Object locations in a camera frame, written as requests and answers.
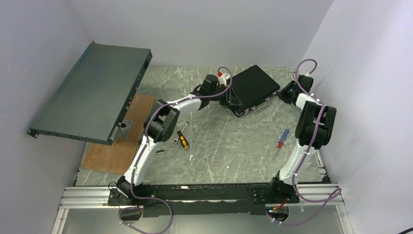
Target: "black briefcase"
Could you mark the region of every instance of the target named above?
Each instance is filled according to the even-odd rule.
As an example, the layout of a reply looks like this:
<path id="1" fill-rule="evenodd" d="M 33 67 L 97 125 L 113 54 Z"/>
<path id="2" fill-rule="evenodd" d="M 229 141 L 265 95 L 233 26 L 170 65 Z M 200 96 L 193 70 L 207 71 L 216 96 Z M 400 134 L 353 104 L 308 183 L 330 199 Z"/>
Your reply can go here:
<path id="1" fill-rule="evenodd" d="M 280 85 L 259 66 L 254 65 L 232 78 L 231 89 L 241 105 L 229 106 L 229 109 L 236 116 L 241 117 L 250 111 L 259 113 L 267 108 L 270 105 L 270 98 L 280 89 Z M 257 106 L 263 102 L 267 102 L 267 105 L 258 109 Z"/>

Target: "screwdriver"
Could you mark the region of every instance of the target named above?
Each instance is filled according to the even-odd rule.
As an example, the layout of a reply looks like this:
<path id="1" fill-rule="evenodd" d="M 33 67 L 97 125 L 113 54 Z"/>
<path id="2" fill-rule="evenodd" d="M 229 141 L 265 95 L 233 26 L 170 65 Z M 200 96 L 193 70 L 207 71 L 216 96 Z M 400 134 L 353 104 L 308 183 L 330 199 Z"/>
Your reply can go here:
<path id="1" fill-rule="evenodd" d="M 275 156 L 277 155 L 278 150 L 281 148 L 282 145 L 284 145 L 285 140 L 287 139 L 288 133 L 290 133 L 290 130 L 288 128 L 286 128 L 284 130 L 284 133 L 282 134 L 280 141 L 278 142 L 278 146 L 277 146 L 277 151 L 275 152 L 274 156 L 272 157 L 273 159 L 275 158 Z"/>
<path id="2" fill-rule="evenodd" d="M 182 134 L 181 130 L 179 130 L 179 129 L 178 129 L 178 126 L 176 126 L 176 125 L 175 125 L 175 128 L 176 128 L 176 130 L 177 130 L 176 133 L 178 134 L 179 141 L 181 142 L 182 147 L 183 147 L 184 149 L 189 148 L 188 141 L 187 141 L 187 139 L 185 139 L 185 137 L 184 137 L 184 135 Z"/>

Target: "yellow and black screwdriver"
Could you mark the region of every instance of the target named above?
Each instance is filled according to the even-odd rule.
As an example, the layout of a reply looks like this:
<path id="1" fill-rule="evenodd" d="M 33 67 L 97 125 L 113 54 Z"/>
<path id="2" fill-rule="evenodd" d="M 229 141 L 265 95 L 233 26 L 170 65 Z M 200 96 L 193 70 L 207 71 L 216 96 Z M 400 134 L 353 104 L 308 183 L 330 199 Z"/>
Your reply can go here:
<path id="1" fill-rule="evenodd" d="M 178 138 L 179 138 L 179 141 L 181 142 L 182 147 L 183 147 L 184 149 L 189 148 L 188 141 L 187 141 L 187 139 L 184 137 L 184 135 L 182 134 L 181 130 L 179 130 L 179 129 L 178 129 L 178 126 L 176 126 L 176 125 L 175 125 L 175 128 L 176 128 L 176 133 L 178 134 Z"/>

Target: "metal box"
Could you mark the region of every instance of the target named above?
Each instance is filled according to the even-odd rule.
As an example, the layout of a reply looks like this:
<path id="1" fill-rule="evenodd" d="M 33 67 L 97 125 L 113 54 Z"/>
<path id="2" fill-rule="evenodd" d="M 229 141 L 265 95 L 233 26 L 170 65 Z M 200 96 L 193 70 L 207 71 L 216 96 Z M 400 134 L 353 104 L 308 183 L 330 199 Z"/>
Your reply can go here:
<path id="1" fill-rule="evenodd" d="M 92 42 L 27 132 L 111 145 L 152 58 Z"/>

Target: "table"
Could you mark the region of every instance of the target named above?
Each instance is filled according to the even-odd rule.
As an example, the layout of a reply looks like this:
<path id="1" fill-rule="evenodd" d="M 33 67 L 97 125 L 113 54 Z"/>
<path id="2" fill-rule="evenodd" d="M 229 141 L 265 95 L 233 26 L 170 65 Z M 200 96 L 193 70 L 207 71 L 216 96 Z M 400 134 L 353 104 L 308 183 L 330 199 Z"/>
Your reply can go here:
<path id="1" fill-rule="evenodd" d="M 230 67 L 237 74 L 247 67 Z M 216 74 L 217 67 L 148 68 L 139 86 L 139 94 L 152 95 L 165 101 L 185 97 L 207 74 Z M 283 88 L 292 80 L 293 70 L 287 67 L 263 68 Z M 294 144 L 294 131 L 300 110 L 278 98 L 259 114 L 236 117 L 228 108 L 210 102 L 204 109 L 181 115 L 178 127 L 191 122 L 185 137 L 189 149 L 163 144 L 145 177 L 146 184 L 203 184 L 269 182 L 287 162 Z M 290 129 L 286 143 L 272 159 L 285 128 Z M 303 168 L 300 182 L 321 181 L 320 162 L 312 157 Z M 80 168 L 76 186 L 107 185 L 120 175 Z"/>

